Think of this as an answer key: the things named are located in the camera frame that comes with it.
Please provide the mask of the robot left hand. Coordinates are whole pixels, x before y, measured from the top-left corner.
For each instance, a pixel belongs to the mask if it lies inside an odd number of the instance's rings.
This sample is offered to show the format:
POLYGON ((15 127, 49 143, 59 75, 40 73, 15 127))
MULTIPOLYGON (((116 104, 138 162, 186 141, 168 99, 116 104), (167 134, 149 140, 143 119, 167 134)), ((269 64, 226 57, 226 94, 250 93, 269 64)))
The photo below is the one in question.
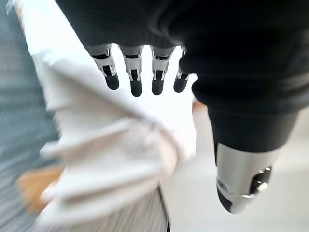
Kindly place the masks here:
POLYGON ((196 74, 207 106, 217 193, 232 214, 268 186, 279 149, 309 103, 306 0, 60 0, 86 46, 162 37, 184 46, 179 65, 196 74))

